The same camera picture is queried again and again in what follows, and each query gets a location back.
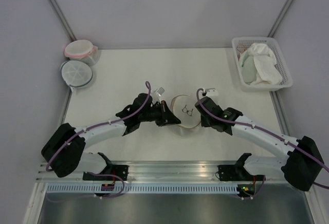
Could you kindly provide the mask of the beige mesh laundry bag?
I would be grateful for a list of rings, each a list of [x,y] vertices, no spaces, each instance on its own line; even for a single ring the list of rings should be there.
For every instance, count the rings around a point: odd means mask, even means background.
[[[171,129],[181,137],[193,136],[201,125],[200,114],[195,108],[196,99],[189,95],[175,96],[171,101],[172,113],[181,121]]]

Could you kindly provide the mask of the right aluminium frame post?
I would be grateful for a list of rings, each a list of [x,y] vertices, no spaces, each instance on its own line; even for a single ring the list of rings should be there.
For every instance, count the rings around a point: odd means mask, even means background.
[[[290,10],[290,8],[292,7],[293,3],[295,0],[286,0],[283,7],[281,8],[277,18],[275,19],[275,22],[273,23],[269,33],[268,33],[268,37],[269,38],[273,38],[278,30],[278,28],[280,27],[281,23],[283,22],[285,16],[287,15],[288,11]]]

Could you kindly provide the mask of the aluminium frame post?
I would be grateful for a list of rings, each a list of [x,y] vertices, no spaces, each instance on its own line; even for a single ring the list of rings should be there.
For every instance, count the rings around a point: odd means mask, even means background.
[[[269,33],[268,33],[268,37],[269,38],[273,38],[278,30],[278,28],[280,27],[281,23],[283,22],[285,16],[287,15],[288,11],[290,10],[290,8],[292,7],[293,3],[295,0],[286,0],[283,7],[281,8],[277,18],[275,19],[275,22],[273,23]]]
[[[68,38],[71,41],[75,41],[77,38],[76,38],[69,22],[67,21],[60,5],[58,4],[57,0],[47,0],[47,1],[50,4],[50,7],[52,8],[52,10],[54,11],[57,19],[59,20],[59,22],[60,22],[64,32],[68,36]]]

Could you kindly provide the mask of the left aluminium frame post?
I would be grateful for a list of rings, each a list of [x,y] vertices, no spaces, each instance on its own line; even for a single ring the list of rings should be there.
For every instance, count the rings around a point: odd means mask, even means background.
[[[57,0],[47,0],[47,1],[50,4],[50,7],[52,8],[52,10],[54,11],[57,19],[59,20],[59,22],[60,22],[64,32],[68,36],[68,38],[71,41],[75,41],[77,38],[76,38],[69,22],[67,21],[60,5],[58,4]]]

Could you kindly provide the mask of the blue trimmed mesh laundry bag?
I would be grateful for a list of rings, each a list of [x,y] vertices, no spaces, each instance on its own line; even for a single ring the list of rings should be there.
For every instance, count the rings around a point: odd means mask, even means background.
[[[89,87],[94,80],[93,70],[79,60],[68,60],[62,63],[60,73],[65,84],[72,92]]]

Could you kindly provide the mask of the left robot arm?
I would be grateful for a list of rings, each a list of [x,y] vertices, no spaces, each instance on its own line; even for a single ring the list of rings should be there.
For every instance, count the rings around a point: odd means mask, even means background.
[[[151,96],[140,93],[109,121],[89,127],[73,127],[64,123],[47,141],[41,155],[47,161],[47,171],[59,178],[71,173],[82,173],[85,181],[106,181],[115,176],[126,180],[127,173],[115,170],[114,164],[102,153],[87,153],[86,148],[104,140],[126,136],[142,122],[155,122],[159,127],[180,124],[166,101],[153,102]]]

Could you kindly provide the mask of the white cloth in basket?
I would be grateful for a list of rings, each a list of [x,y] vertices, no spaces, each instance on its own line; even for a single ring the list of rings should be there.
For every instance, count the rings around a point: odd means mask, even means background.
[[[249,48],[244,48],[242,53],[246,50],[254,56],[254,63],[258,71],[254,85],[278,85],[282,82],[283,78],[276,69],[277,59],[267,44],[253,43]]]

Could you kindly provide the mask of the pink trimmed mesh laundry bag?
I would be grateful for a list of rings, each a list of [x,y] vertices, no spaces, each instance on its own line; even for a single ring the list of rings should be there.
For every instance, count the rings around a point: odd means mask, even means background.
[[[98,47],[88,40],[77,40],[68,44],[64,49],[64,55],[70,60],[81,61],[88,66],[98,63],[100,58]]]

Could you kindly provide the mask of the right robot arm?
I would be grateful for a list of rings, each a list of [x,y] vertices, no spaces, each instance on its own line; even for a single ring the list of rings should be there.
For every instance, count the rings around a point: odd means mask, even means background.
[[[244,153],[235,164],[234,173],[240,180],[263,175],[283,178],[293,187],[307,192],[325,168],[315,141],[307,136],[301,139],[269,131],[234,108],[222,109],[210,97],[197,100],[203,127],[246,139],[272,157],[258,157]]]

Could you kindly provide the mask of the mint green cloth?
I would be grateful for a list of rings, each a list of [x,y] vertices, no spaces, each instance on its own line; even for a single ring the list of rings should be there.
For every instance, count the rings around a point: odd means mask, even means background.
[[[246,84],[254,85],[257,80],[257,69],[254,63],[254,56],[248,50],[240,55],[240,67],[243,81]]]

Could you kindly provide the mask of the aluminium mounting rail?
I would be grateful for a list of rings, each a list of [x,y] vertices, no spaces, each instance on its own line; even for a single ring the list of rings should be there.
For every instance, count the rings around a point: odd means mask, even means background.
[[[234,161],[112,161],[113,164],[128,165],[127,181],[132,183],[214,183],[217,166],[220,164],[234,164]],[[35,176],[36,182],[76,182],[83,181],[83,172],[58,178],[54,172],[46,172],[46,163],[42,162]],[[284,179],[266,175],[266,183],[288,182]]]

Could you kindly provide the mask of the white plastic basket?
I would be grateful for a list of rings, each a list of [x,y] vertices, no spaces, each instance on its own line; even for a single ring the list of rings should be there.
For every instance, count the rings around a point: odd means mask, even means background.
[[[293,85],[278,42],[273,38],[243,36],[232,39],[243,91],[277,91]]]

